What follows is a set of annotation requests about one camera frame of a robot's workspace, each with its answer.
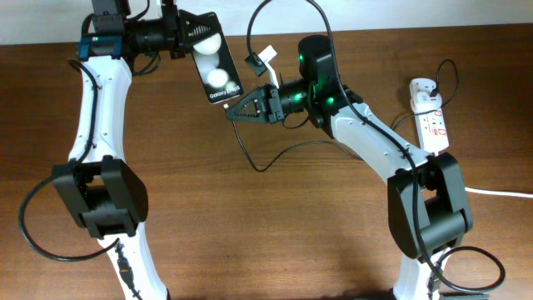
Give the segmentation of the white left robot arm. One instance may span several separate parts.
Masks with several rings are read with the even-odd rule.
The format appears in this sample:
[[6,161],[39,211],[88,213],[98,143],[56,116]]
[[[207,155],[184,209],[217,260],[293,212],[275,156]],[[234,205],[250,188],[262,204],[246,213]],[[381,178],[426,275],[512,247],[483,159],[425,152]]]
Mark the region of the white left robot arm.
[[52,169],[53,186],[74,222],[108,255],[127,299],[168,299],[148,246],[147,188],[127,165],[123,132],[127,93],[140,54],[161,51],[183,58],[222,34],[214,12],[195,15],[173,1],[162,15],[133,17],[126,1],[95,1],[82,24],[77,63],[82,106],[68,162]]

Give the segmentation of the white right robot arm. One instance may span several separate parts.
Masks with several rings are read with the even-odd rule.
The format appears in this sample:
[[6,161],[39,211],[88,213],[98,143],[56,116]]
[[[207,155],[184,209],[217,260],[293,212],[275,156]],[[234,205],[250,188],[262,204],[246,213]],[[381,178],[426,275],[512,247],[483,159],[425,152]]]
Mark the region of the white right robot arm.
[[387,299],[475,296],[444,277],[453,253],[473,227],[461,168],[449,153],[411,145],[381,122],[363,99],[341,83],[331,39],[311,35],[298,44],[301,79],[258,87],[227,109],[227,118],[278,123],[307,112],[316,128],[350,148],[385,182],[388,226],[402,252],[399,278]]

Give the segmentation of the black Galaxy flip phone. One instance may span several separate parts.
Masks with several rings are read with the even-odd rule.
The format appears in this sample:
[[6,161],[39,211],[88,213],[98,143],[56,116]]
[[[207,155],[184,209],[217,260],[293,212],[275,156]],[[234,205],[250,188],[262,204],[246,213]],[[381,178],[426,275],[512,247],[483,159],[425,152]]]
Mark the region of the black Galaxy flip phone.
[[243,94],[243,87],[221,29],[192,47],[192,57],[210,104]]

